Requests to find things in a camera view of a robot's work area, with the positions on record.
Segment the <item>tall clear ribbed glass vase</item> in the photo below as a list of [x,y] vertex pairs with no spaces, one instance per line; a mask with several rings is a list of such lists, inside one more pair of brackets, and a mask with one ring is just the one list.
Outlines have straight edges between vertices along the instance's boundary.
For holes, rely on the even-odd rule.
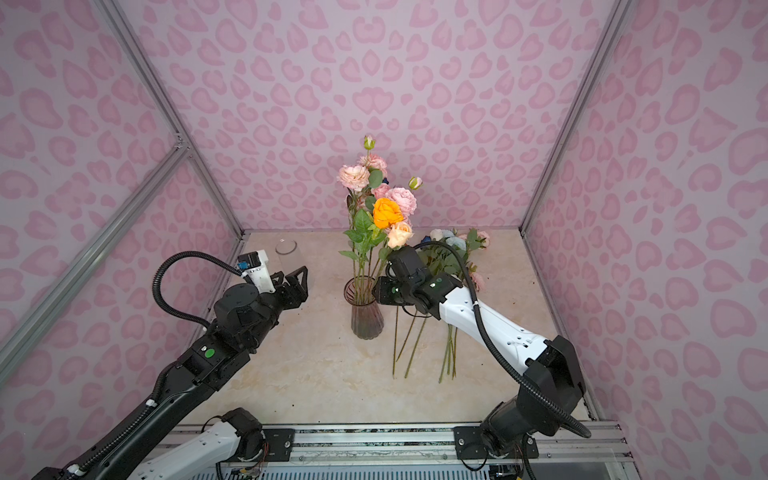
[[280,239],[275,246],[275,253],[280,270],[285,276],[308,268],[306,259],[296,240],[290,238]]

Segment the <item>orange flower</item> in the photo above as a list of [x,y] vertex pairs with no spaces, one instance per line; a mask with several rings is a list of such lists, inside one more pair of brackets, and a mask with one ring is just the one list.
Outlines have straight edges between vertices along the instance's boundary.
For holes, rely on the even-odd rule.
[[347,248],[340,254],[353,262],[355,277],[376,276],[392,251],[390,231],[402,224],[405,216],[393,200],[373,195],[349,193],[346,206],[349,224],[343,235]]

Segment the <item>peach rose stem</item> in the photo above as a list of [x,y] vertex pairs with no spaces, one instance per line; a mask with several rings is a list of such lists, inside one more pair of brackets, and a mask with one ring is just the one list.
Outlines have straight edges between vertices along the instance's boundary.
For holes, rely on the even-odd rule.
[[386,245],[379,253],[379,267],[376,274],[381,276],[384,273],[388,256],[394,251],[402,248],[413,237],[413,229],[409,222],[401,221],[394,224],[387,233]]

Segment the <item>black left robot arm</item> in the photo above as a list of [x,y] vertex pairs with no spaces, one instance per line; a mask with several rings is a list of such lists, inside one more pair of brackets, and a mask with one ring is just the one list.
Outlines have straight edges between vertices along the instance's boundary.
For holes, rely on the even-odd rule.
[[228,288],[215,303],[207,332],[158,375],[151,393],[90,449],[36,479],[126,479],[189,413],[220,391],[261,347],[286,310],[308,299],[308,269],[283,276],[272,292],[249,283]]

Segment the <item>pink peony flower spray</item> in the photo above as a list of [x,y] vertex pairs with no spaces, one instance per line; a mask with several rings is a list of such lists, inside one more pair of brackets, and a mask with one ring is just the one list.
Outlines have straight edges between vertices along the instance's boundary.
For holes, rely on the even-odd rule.
[[392,187],[383,182],[372,190],[372,194],[376,200],[386,198],[395,202],[405,219],[409,219],[418,207],[416,196],[409,188]]

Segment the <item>pink rose bud spray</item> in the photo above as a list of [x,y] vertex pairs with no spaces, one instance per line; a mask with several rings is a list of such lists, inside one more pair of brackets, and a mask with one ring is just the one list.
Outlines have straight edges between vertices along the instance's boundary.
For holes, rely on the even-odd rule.
[[376,197],[388,175],[387,161],[374,152],[376,139],[363,137],[364,153],[354,165],[343,165],[337,175],[338,182],[346,189],[351,201],[359,202],[369,196]]

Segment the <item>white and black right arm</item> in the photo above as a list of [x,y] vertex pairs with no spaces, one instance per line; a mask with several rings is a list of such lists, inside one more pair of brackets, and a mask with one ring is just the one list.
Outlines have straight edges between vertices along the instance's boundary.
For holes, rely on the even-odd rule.
[[592,436],[573,416],[585,385],[575,348],[563,336],[550,340],[518,326],[447,274],[413,285],[380,277],[373,295],[385,305],[413,307],[466,333],[519,384],[518,394],[480,424],[479,438],[489,454],[506,456],[534,433],[552,437],[565,429],[581,438]]

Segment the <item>pink ribbed glass vase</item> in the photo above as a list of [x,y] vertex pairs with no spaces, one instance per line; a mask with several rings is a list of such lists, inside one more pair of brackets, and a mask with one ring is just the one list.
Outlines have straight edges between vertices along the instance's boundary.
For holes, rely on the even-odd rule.
[[350,279],[344,287],[344,299],[351,307],[351,330],[363,340],[375,339],[384,329],[384,319],[373,295],[374,284],[372,277],[362,275]]

